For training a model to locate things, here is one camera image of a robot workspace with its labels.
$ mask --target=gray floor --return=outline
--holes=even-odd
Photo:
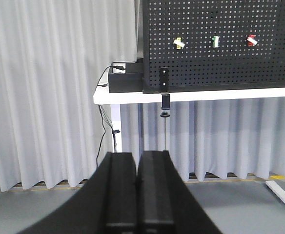
[[[224,234],[285,234],[285,204],[263,181],[187,186]]]
[[[285,205],[263,181],[187,186],[224,234],[285,234]],[[76,190],[57,187],[0,193],[0,234],[14,234],[40,220]]]
[[[0,234],[15,234],[39,221],[77,190],[57,186],[52,190],[0,192]]]

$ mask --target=black box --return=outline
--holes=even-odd
[[[143,63],[125,63],[125,73],[113,73],[111,67],[108,73],[109,92],[127,93],[143,91]]]

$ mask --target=black bracket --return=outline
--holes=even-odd
[[[162,95],[162,107],[163,110],[161,113],[161,117],[167,118],[170,117],[170,114],[167,110],[171,109],[171,98],[168,93],[168,68],[162,67],[160,68],[160,93]]]

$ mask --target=table leg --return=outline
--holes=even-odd
[[[111,108],[111,121],[113,124],[114,130],[119,130],[120,133],[115,134],[116,142],[117,142],[117,152],[122,152],[122,130],[121,130],[121,111],[119,104],[110,105]]]
[[[266,181],[266,184],[285,204],[285,191],[273,180]]]

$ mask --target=black cable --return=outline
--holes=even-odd
[[[102,117],[102,112],[101,112],[101,109],[100,109],[100,105],[98,105],[98,108],[99,108],[100,115]],[[99,153],[100,153],[100,148],[102,147],[102,140],[103,140],[103,137],[104,137],[104,135],[106,133],[106,130],[105,130],[105,127],[104,127],[104,124],[103,124],[103,118],[102,118],[102,127],[104,129],[104,133],[103,133],[102,138],[100,140],[99,149],[98,149],[98,153],[97,153],[97,157],[96,157],[96,168],[98,168],[98,157],[99,157]]]
[[[96,87],[95,87],[95,91],[96,91],[97,87],[100,86],[100,85],[99,85],[99,82],[100,82],[100,80],[102,79],[102,77],[103,77],[105,71],[106,71],[108,68],[110,68],[110,67],[113,67],[113,68],[116,68],[116,69],[119,69],[119,70],[122,70],[122,71],[125,70],[125,68],[124,68],[123,66],[107,66],[107,67],[104,69],[103,73],[101,74],[100,78],[98,79],[97,85],[96,85]],[[101,118],[102,118],[102,127],[103,127],[103,129],[104,129],[104,133],[103,133],[102,138],[101,138],[101,140],[100,140],[99,149],[98,149],[98,153],[97,153],[97,156],[96,156],[96,168],[98,168],[98,157],[99,157],[100,149],[101,149],[101,147],[102,147],[103,137],[104,137],[104,135],[105,135],[105,133],[106,133],[106,128],[104,127],[103,122],[105,122],[105,123],[111,128],[111,131],[112,131],[112,134],[113,134],[113,145],[114,145],[114,152],[115,152],[115,153],[117,152],[117,148],[118,148],[117,142],[116,142],[116,138],[115,138],[115,133],[120,132],[119,130],[114,130],[114,129],[113,129],[112,121],[111,121],[111,119],[109,118],[109,116],[108,116],[108,114],[106,113],[106,111],[104,110],[103,106],[102,106],[102,105],[98,105],[98,109],[99,109],[100,116],[101,116]]]
[[[164,118],[164,150],[166,150],[166,118]]]

